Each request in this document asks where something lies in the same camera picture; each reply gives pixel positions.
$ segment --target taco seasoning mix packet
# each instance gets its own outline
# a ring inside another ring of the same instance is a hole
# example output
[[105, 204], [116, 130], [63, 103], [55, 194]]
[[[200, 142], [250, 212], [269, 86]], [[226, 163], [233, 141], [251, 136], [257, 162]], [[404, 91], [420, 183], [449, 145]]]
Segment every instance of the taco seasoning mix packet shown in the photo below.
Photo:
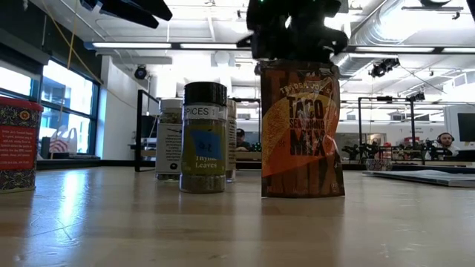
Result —
[[262, 196], [344, 196], [338, 67], [261, 62]]

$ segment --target black jar lid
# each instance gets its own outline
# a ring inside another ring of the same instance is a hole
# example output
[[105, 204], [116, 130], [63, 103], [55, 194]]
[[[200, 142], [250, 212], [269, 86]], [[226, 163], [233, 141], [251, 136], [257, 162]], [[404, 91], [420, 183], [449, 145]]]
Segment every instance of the black jar lid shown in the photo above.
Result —
[[212, 103], [225, 106], [227, 104], [228, 93], [226, 86], [217, 82], [192, 82], [185, 85], [184, 105], [194, 103]]

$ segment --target blue label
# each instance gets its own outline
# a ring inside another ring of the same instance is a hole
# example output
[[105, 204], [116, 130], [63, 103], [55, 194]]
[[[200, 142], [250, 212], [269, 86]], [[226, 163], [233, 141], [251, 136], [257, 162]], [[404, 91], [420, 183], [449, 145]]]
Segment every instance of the blue label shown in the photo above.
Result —
[[197, 156], [205, 156], [217, 160], [223, 159], [221, 153], [221, 136], [212, 131], [190, 131]]

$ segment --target table surface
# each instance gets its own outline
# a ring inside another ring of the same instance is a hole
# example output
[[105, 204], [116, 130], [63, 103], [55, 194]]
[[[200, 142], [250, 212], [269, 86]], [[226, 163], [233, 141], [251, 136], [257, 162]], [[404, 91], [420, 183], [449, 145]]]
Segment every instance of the table surface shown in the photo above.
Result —
[[222, 194], [153, 172], [38, 173], [0, 194], [0, 266], [475, 266], [475, 191], [345, 172], [345, 197], [262, 199], [238, 171]]

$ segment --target spice jar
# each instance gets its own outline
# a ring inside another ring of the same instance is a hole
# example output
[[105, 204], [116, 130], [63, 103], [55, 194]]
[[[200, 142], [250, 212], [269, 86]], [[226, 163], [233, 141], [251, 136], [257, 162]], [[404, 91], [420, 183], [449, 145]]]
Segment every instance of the spice jar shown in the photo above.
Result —
[[226, 123], [226, 181], [236, 180], [236, 101], [228, 99], [228, 121]]
[[180, 180], [182, 107], [181, 99], [160, 101], [155, 162], [155, 174], [158, 180]]
[[227, 89], [215, 82], [185, 85], [180, 190], [217, 193], [226, 185]]

